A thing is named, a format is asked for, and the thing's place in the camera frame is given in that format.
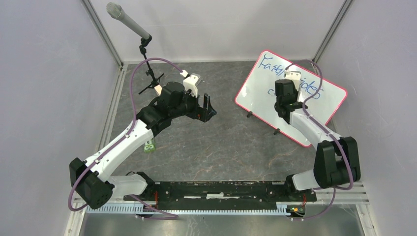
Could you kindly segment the black microphone stand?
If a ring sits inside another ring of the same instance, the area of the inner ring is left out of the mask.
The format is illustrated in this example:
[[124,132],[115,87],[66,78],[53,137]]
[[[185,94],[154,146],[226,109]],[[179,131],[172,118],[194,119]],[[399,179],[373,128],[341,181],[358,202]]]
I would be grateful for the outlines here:
[[[149,35],[149,37],[147,39],[145,39],[143,37],[141,38],[141,45],[139,46],[139,50],[140,50],[140,53],[143,55],[144,59],[147,59],[147,56],[146,56],[146,53],[147,53],[146,46],[151,42],[151,40],[152,40],[152,36],[151,35]],[[154,74],[154,71],[152,70],[149,62],[146,62],[146,64],[147,64],[147,67],[148,67],[148,70],[146,71],[146,75],[147,76],[151,76],[152,81],[151,81],[151,83],[147,87],[145,87],[143,90],[141,90],[138,93],[139,95],[142,94],[147,89],[155,89],[155,90],[157,90],[157,88],[160,86],[160,83],[159,83],[160,82],[160,79],[164,75],[162,73],[159,77],[156,78],[155,77],[155,74]]]

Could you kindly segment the grey microphone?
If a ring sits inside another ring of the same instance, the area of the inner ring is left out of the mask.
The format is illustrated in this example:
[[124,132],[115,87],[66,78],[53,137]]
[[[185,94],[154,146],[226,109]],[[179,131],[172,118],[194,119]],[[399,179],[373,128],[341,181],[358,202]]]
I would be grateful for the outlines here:
[[113,19],[123,23],[144,40],[151,39],[151,35],[139,24],[137,24],[129,15],[127,15],[119,4],[114,2],[107,3],[106,11]]

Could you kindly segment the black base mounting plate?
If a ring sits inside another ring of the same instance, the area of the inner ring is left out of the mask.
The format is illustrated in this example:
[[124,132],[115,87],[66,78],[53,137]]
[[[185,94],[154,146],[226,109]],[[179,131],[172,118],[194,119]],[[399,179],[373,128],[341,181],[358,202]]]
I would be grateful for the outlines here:
[[138,197],[159,210],[272,210],[277,202],[317,200],[314,191],[293,191],[282,181],[161,181]]

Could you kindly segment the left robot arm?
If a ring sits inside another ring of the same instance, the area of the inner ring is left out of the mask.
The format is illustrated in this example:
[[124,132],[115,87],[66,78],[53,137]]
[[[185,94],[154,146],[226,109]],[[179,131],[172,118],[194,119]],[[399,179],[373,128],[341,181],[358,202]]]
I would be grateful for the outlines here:
[[169,82],[161,94],[135,114],[128,127],[103,149],[84,161],[75,158],[70,162],[70,193],[77,193],[92,209],[102,207],[111,198],[131,194],[145,201],[151,199],[154,186],[142,175],[114,177],[114,170],[135,150],[168,128],[172,120],[186,116],[207,122],[216,114],[207,93],[203,104],[199,105],[199,96],[194,96],[192,89]]

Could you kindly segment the pink framed whiteboard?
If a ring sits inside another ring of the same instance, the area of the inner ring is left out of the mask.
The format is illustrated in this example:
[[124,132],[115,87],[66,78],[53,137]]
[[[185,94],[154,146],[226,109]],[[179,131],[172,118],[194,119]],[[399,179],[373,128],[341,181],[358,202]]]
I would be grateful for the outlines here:
[[309,113],[322,124],[327,124],[345,99],[348,92],[345,88],[327,79],[320,81],[314,69],[308,69],[309,62],[296,62],[294,65],[284,57],[265,50],[261,52],[249,72],[241,89],[235,97],[235,103],[263,122],[279,129],[280,132],[303,147],[311,143],[297,129],[280,118],[274,109],[276,102],[275,81],[284,78],[284,69],[300,71],[305,83],[300,89],[300,101],[314,95],[307,102]]

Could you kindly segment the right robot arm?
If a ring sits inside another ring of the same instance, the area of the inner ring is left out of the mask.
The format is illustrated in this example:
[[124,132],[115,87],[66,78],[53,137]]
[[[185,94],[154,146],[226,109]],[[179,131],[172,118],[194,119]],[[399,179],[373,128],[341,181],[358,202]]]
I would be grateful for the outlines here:
[[292,80],[275,81],[278,116],[297,129],[316,150],[311,170],[287,176],[284,195],[298,200],[304,190],[336,188],[349,190],[361,178],[357,141],[342,137],[316,120],[308,107],[298,101],[298,92]]

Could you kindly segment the green number block toy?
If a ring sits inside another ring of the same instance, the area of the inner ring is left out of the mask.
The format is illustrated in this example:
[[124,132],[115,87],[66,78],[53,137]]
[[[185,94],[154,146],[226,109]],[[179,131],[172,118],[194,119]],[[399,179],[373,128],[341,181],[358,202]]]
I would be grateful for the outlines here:
[[144,152],[149,153],[156,150],[155,139],[152,138],[144,143]]

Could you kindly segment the red plate with blocks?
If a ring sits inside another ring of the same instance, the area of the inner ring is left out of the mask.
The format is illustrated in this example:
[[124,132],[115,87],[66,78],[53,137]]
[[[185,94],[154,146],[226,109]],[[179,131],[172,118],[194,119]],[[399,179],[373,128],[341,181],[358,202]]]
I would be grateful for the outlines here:
[[157,96],[161,96],[162,89],[163,89],[161,85],[156,85],[153,89],[156,92]]

